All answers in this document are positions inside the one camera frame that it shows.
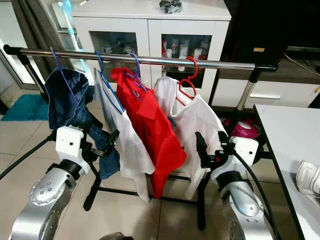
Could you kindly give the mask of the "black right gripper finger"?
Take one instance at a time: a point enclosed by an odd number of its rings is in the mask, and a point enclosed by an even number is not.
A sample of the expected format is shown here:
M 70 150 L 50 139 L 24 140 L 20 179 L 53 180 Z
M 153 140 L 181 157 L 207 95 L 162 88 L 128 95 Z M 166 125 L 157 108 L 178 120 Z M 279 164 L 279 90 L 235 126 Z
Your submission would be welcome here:
M 218 139 L 220 141 L 220 145 L 222 150 L 224 151 L 233 151 L 234 144 L 229 141 L 229 136 L 225 131 L 218 131 Z
M 203 135 L 199 132 L 195 132 L 196 137 L 196 152 L 198 153 L 199 160 L 201 162 L 210 162 L 211 156 L 207 152 L 208 145 L 206 144 L 206 140 Z

